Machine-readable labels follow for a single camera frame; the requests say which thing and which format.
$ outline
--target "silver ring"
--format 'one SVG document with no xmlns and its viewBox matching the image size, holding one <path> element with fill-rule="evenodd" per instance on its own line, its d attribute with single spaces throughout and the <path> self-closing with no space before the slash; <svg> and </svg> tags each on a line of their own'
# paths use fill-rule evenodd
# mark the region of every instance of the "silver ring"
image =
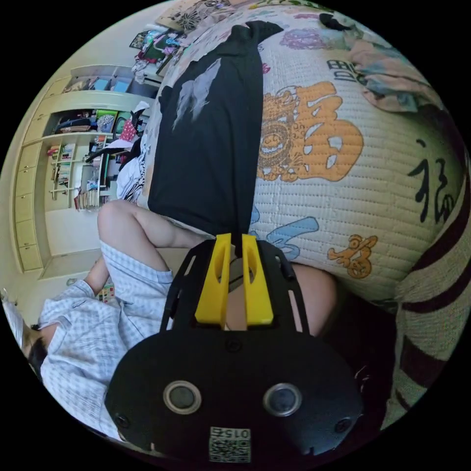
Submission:
<svg viewBox="0 0 471 471">
<path fill-rule="evenodd" d="M 191 391 L 194 400 L 189 407 L 178 407 L 172 402 L 171 394 L 176 388 L 187 388 Z M 202 399 L 200 390 L 194 384 L 191 384 L 188 381 L 173 381 L 168 384 L 163 391 L 163 402 L 172 412 L 175 412 L 175 414 L 186 416 L 188 414 L 193 414 L 200 408 Z"/>
<path fill-rule="evenodd" d="M 293 396 L 294 396 L 294 403 L 293 405 L 284 411 L 276 411 L 273 409 L 273 407 L 270 404 L 270 398 L 273 393 L 276 391 L 281 391 L 281 390 L 288 390 L 290 391 Z M 290 383 L 278 383 L 272 386 L 270 389 L 267 390 L 267 392 L 263 396 L 263 406 L 265 410 L 275 416 L 275 417 L 288 417 L 292 414 L 294 414 L 300 407 L 301 407 L 301 402 L 302 402 L 302 394 L 301 391 L 293 384 Z"/>
</svg>

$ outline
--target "blue checkered pajamas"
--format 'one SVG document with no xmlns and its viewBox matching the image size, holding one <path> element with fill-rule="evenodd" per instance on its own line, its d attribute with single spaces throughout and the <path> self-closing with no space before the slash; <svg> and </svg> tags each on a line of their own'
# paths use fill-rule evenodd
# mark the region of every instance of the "blue checkered pajamas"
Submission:
<svg viewBox="0 0 471 471">
<path fill-rule="evenodd" d="M 82 280 L 46 300 L 38 323 L 58 326 L 41 376 L 70 415 L 119 440 L 104 406 L 106 389 L 126 352 L 159 331 L 172 273 L 157 272 L 103 242 L 101 249 L 118 302 L 98 301 Z"/>
</svg>

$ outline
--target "dark hair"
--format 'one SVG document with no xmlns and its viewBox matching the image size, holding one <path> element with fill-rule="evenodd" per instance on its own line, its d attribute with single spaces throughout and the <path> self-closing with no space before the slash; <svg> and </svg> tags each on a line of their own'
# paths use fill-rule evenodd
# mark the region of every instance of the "dark hair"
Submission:
<svg viewBox="0 0 471 471">
<path fill-rule="evenodd" d="M 39 325 L 33 324 L 31 329 L 39 331 Z M 41 365 L 44 359 L 47 357 L 48 351 L 44 345 L 44 340 L 39 338 L 31 347 L 31 351 L 28 355 L 28 362 L 32 366 L 36 376 L 42 381 L 41 377 Z"/>
</svg>

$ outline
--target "black t-shirt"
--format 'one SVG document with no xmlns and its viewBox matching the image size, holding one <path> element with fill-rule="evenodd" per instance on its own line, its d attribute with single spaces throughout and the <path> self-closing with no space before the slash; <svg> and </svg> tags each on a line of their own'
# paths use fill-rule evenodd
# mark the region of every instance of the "black t-shirt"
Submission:
<svg viewBox="0 0 471 471">
<path fill-rule="evenodd" d="M 248 232 L 263 111 L 258 44 L 282 29 L 248 22 L 160 97 L 148 206 L 212 235 Z"/>
</svg>

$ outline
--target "white quilt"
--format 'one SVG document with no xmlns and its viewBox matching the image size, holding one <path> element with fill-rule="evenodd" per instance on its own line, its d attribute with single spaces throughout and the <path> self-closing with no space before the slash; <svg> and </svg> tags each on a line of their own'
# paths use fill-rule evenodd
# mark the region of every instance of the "white quilt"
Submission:
<svg viewBox="0 0 471 471">
<path fill-rule="evenodd" d="M 458 162 L 419 116 L 381 111 L 363 97 L 341 33 L 325 29 L 311 8 L 238 11 L 173 60 L 162 87 L 225 41 L 232 26 L 256 19 L 284 31 L 259 47 L 264 108 L 250 231 L 386 305 L 442 229 L 463 178 Z M 159 123 L 156 100 L 138 200 L 144 207 Z"/>
</svg>

